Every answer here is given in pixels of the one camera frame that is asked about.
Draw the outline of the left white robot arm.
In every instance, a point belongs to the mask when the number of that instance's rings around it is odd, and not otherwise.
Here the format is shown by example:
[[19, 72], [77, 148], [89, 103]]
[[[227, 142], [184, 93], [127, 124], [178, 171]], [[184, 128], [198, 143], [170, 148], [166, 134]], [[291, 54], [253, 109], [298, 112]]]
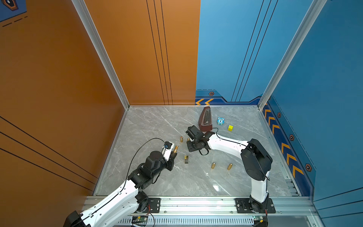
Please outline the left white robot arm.
[[124, 183], [93, 207], [72, 212], [65, 227], [112, 227], [122, 218], [146, 208], [148, 196], [143, 192], [161, 171], [172, 171], [177, 153], [170, 149], [164, 154], [153, 151], [146, 161], [132, 171]]

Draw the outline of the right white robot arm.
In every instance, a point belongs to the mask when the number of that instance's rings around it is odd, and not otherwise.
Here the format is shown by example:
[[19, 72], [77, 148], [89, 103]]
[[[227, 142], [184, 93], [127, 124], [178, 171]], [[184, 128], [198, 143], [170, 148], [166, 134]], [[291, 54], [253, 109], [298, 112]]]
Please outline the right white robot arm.
[[186, 134], [190, 137], [187, 142], [189, 152], [219, 150], [242, 160], [245, 171], [251, 178], [251, 209], [255, 213], [267, 211], [268, 180], [273, 159], [258, 140], [238, 141], [212, 131], [203, 133], [195, 126], [189, 127]]

